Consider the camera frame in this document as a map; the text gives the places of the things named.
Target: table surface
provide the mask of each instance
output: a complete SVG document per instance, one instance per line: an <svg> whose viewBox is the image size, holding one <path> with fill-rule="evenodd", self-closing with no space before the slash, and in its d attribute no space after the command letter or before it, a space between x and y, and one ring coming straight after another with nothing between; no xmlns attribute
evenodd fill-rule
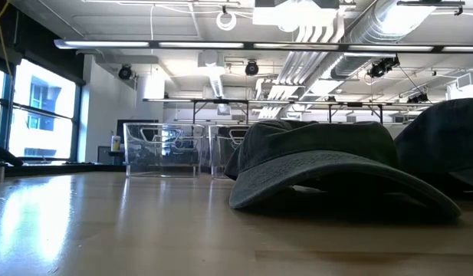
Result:
<svg viewBox="0 0 473 276"><path fill-rule="evenodd" d="M441 225L327 200L241 212L232 186L117 172L0 182L0 275L473 275L473 202Z"/></svg>

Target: cap brim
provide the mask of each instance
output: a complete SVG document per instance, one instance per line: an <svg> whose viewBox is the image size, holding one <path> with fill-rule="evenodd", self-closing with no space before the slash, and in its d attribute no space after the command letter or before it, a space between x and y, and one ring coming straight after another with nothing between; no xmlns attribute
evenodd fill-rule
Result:
<svg viewBox="0 0 473 276"><path fill-rule="evenodd" d="M239 173L229 205L234 209L242 209L288 186L334 173L379 176L397 183L402 187L402 192L447 219L455 219L461 214L451 199L414 176L353 154L322 150L282 156Z"/></svg>
<svg viewBox="0 0 473 276"><path fill-rule="evenodd" d="M473 186L473 168L464 169L462 171L450 172L451 176L455 177L457 180L462 181L470 186Z"/></svg>

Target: plastic bin handle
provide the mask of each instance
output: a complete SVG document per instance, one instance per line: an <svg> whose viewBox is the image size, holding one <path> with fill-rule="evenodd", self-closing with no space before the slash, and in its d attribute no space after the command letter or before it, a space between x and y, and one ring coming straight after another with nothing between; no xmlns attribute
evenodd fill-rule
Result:
<svg viewBox="0 0 473 276"><path fill-rule="evenodd" d="M176 136L175 136L175 139L173 141L163 141L163 137L171 137L171 136L154 135L153 140L149 141L146 138L146 136L144 135L144 130L155 130L155 131L158 130L158 131L161 131L161 133L163 133L163 131L170 130L170 131L175 131ZM144 142L147 142L147 143L163 143L163 144L176 142L178 140L178 138L180 137L180 135L182 134L182 131L180 129L176 129L176 128L163 129L163 128L155 128L155 127L142 127L140 129L140 132L141 132L141 136L144 139ZM157 137L161 137L162 138L161 141L156 141Z"/></svg>
<svg viewBox="0 0 473 276"><path fill-rule="evenodd" d="M231 140L233 141L233 143L239 145L243 141L243 138L234 137L233 132L245 132L246 133L247 130L229 130L229 136L231 137Z"/></svg>

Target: gray baseball cap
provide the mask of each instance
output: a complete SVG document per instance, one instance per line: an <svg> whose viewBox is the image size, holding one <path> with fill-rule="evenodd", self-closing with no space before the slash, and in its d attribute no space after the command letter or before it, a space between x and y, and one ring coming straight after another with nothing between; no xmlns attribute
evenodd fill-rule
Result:
<svg viewBox="0 0 473 276"><path fill-rule="evenodd" d="M264 121L248 129L226 166L236 181L229 205L243 209L290 186L308 186L358 195L404 192L440 217L460 216L450 198L397 167L393 139L379 123Z"/></svg>
<svg viewBox="0 0 473 276"><path fill-rule="evenodd" d="M473 98L430 107L396 137L395 144L405 171L425 179L450 175L473 188Z"/></svg>

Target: clear plastic bin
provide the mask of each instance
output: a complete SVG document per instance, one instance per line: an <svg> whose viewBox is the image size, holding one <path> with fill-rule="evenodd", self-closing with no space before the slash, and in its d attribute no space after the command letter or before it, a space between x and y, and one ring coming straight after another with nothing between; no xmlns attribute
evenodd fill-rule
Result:
<svg viewBox="0 0 473 276"><path fill-rule="evenodd" d="M226 178L224 169L231 155L243 141L248 125L209 126L212 178Z"/></svg>
<svg viewBox="0 0 473 276"><path fill-rule="evenodd" d="M125 123L127 176L197 177L205 127L197 124Z"/></svg>

